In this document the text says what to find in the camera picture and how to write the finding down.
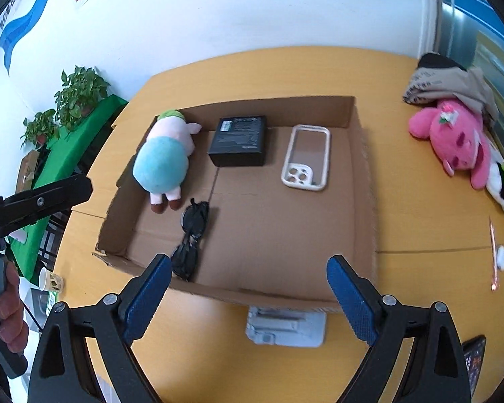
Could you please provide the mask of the left human hand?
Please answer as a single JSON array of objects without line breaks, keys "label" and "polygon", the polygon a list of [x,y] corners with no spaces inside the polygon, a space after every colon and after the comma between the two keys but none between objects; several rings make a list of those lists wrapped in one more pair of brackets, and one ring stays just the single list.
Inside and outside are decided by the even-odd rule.
[{"label": "left human hand", "polygon": [[19,298],[19,276],[12,263],[6,267],[6,289],[0,296],[0,338],[10,352],[20,354],[27,346],[29,329]]}]

